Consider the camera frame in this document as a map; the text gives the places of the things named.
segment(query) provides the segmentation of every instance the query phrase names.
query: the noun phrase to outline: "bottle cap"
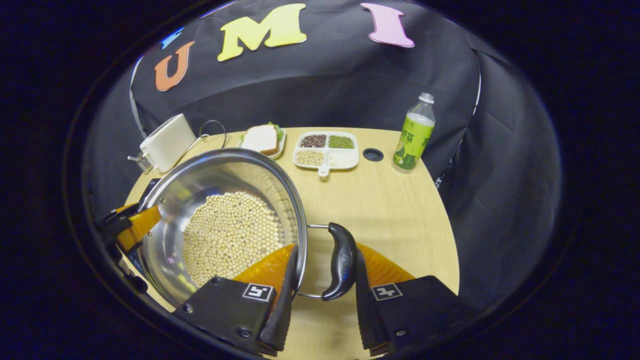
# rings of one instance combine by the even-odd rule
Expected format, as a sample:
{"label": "bottle cap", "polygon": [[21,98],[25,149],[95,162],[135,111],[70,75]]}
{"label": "bottle cap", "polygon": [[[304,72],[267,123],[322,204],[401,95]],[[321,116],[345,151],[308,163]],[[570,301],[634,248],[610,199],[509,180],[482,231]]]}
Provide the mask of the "bottle cap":
{"label": "bottle cap", "polygon": [[427,104],[434,104],[435,101],[433,100],[433,95],[423,92],[420,94],[420,96],[418,97],[418,99],[420,99],[421,101],[426,102]]}

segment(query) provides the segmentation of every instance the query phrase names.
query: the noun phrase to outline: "bread slice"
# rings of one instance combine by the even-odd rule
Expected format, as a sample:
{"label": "bread slice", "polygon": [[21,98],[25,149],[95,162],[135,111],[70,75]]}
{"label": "bread slice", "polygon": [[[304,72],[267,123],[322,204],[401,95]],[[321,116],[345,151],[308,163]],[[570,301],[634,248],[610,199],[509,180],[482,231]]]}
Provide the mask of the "bread slice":
{"label": "bread slice", "polygon": [[278,152],[278,133],[273,125],[253,126],[247,130],[242,147],[261,152],[266,156]]}

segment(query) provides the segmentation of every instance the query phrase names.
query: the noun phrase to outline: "bottle label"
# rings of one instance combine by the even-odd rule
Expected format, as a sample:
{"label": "bottle label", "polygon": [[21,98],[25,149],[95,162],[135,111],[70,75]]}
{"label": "bottle label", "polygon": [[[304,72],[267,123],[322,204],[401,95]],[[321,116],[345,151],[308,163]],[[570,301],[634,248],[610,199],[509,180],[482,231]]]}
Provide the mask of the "bottle label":
{"label": "bottle label", "polygon": [[432,132],[433,126],[419,124],[407,116],[394,154],[394,163],[405,170],[415,168]]}

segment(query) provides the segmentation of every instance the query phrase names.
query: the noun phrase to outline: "stainless steel pot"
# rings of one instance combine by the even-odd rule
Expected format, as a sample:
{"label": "stainless steel pot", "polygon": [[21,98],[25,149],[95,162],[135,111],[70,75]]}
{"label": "stainless steel pot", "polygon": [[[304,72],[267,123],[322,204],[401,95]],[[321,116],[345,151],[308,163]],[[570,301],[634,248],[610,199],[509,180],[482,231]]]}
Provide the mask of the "stainless steel pot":
{"label": "stainless steel pot", "polygon": [[137,255],[143,275],[173,306],[180,306],[197,289],[183,258],[182,231],[206,197],[243,191],[260,197],[275,211],[284,229],[283,245],[298,247],[294,296],[307,262],[307,227],[326,228],[333,235],[332,285],[322,295],[331,300],[347,292],[355,281],[356,247],[349,232],[337,225],[307,225],[300,196],[289,176],[268,157],[246,149],[218,149],[188,159],[158,182],[139,211],[158,205],[162,219],[144,237]]}

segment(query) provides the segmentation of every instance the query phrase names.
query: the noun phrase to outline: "white plate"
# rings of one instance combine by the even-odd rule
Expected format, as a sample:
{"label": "white plate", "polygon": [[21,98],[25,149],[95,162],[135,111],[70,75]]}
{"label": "white plate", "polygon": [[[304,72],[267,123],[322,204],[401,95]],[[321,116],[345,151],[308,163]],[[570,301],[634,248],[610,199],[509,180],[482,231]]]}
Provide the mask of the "white plate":
{"label": "white plate", "polygon": [[[284,140],[286,139],[287,139],[287,131],[285,129],[282,129],[282,139],[280,139],[280,142],[278,143],[278,152],[276,152],[273,155],[268,155],[269,159],[276,160],[277,158],[280,157],[280,155],[282,155],[282,151],[284,150]],[[243,147],[242,140],[238,142],[238,147]]]}
{"label": "white plate", "polygon": [[[309,135],[326,135],[326,141],[324,147],[302,147],[302,140]],[[332,149],[329,147],[329,137],[346,136],[353,141],[353,149]],[[324,154],[323,164],[320,166],[303,165],[296,161],[296,155],[301,151],[317,151]],[[293,163],[303,168],[316,168],[318,169],[318,176],[325,177],[329,175],[329,170],[345,170],[358,165],[360,159],[358,151],[358,140],[351,133],[345,133],[343,131],[308,131],[298,139],[296,148],[293,151]]]}

